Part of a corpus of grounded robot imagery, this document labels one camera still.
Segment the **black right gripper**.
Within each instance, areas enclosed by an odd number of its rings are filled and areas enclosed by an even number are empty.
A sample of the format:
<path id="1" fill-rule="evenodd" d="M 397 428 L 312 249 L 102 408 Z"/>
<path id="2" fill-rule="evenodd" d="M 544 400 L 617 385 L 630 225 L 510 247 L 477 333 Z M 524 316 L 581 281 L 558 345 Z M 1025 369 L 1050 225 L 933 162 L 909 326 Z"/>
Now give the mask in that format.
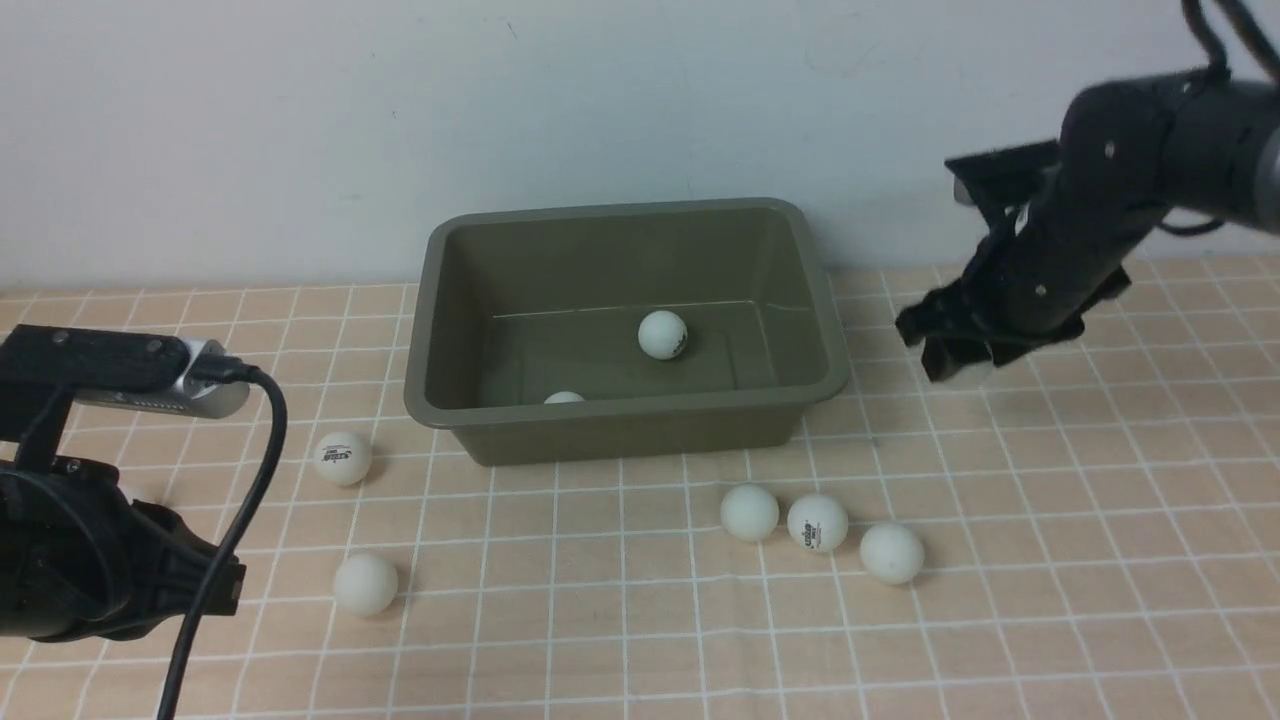
<path id="1" fill-rule="evenodd" d="M 1059 170 L 1024 218 L 1002 220 L 955 281 L 899 314 L 929 380 L 1082 333 L 1083 313 L 1170 213 L 1158 176 L 1171 123 L 1157 94 L 1137 85 L 1098 85 L 1073 100 Z"/>

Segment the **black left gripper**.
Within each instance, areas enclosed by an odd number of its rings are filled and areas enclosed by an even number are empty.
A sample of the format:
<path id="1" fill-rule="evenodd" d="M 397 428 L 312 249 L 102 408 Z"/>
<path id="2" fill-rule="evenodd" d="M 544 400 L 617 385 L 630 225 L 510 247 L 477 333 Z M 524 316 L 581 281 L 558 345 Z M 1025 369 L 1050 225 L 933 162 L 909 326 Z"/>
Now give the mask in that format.
<path id="1" fill-rule="evenodd" d="M 105 462 L 3 462 L 3 634 L 137 641 L 186 615 L 218 547 L 172 509 L 129 500 Z"/>

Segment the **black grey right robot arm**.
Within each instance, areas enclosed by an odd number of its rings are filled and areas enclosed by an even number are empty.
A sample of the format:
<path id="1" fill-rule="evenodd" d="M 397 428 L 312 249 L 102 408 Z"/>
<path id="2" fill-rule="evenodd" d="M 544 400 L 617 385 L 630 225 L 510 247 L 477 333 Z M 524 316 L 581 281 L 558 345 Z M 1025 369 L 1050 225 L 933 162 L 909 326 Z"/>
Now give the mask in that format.
<path id="1" fill-rule="evenodd" d="M 1277 152 L 1272 85 L 1189 70 L 1091 86 L 1057 138 L 945 163 L 988 233 L 896 329 L 933 383 L 1078 340 L 1130 287 L 1123 264 L 1153 231 L 1276 234 Z"/>

